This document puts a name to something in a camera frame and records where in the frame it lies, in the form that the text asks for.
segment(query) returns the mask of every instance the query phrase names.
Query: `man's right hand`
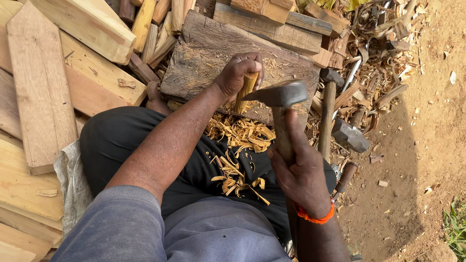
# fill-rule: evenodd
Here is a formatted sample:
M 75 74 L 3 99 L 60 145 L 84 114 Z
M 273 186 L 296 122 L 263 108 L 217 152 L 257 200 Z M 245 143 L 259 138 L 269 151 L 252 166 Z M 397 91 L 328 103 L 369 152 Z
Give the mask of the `man's right hand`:
M 296 162 L 287 166 L 276 148 L 267 151 L 278 184 L 284 193 L 300 204 L 314 219 L 325 217 L 330 211 L 330 195 L 325 183 L 322 155 L 308 143 L 301 131 L 298 115 L 289 109 L 285 116 Z

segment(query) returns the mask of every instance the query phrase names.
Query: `orange string bracelet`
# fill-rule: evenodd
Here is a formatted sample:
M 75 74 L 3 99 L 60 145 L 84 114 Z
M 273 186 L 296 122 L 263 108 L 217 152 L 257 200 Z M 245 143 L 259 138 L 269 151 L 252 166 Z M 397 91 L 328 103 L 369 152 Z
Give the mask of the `orange string bracelet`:
M 306 213 L 306 210 L 304 210 L 304 208 L 296 202 L 293 204 L 293 207 L 295 208 L 295 211 L 299 217 L 302 217 L 305 220 L 312 222 L 312 223 L 325 224 L 327 223 L 327 221 L 329 221 L 330 218 L 332 218 L 333 214 L 335 213 L 335 204 L 334 204 L 335 201 L 333 200 L 333 198 L 330 198 L 330 199 L 332 200 L 331 201 L 332 204 L 330 205 L 330 211 L 326 216 L 324 216 L 321 219 L 315 219 L 315 218 L 309 217 L 308 213 Z

